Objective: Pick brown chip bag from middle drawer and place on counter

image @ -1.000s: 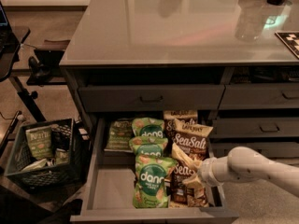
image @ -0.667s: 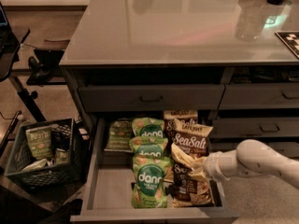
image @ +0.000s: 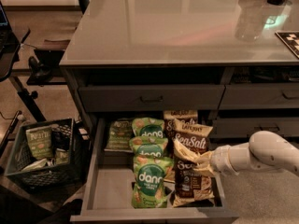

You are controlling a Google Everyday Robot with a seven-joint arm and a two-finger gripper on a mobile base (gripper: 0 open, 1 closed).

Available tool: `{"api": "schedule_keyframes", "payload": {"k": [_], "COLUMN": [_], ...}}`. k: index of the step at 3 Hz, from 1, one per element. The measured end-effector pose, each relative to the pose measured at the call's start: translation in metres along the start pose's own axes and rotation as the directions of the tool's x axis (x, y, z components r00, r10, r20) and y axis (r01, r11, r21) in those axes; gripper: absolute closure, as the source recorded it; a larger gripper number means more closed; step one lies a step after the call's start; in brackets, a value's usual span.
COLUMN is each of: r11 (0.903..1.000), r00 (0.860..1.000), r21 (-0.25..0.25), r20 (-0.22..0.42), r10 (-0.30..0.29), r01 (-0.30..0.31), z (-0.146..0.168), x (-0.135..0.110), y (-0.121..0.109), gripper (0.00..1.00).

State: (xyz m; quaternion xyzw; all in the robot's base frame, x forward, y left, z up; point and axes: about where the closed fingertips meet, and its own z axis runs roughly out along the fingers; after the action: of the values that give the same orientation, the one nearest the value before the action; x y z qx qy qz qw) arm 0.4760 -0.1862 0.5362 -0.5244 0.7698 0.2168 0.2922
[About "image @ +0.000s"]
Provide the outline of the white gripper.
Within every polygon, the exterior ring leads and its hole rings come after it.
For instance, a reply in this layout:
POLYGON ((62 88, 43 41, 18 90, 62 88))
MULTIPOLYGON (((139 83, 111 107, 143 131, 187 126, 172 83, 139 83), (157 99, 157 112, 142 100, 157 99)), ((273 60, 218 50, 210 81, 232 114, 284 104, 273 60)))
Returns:
POLYGON ((194 162, 198 164, 210 164, 208 166, 197 165, 193 170, 200 175, 214 177, 216 172, 221 175, 238 175, 229 160, 230 146, 217 147, 214 151, 207 151, 203 154, 196 153, 194 162))

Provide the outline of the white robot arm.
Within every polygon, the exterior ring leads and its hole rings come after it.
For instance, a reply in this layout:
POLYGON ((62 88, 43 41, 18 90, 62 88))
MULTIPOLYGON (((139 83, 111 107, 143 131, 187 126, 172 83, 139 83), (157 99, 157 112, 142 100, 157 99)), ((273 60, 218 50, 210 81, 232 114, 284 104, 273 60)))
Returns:
POLYGON ((276 133, 259 131, 247 143, 217 147, 193 170, 200 175, 239 175, 282 170, 299 176, 299 149, 276 133))

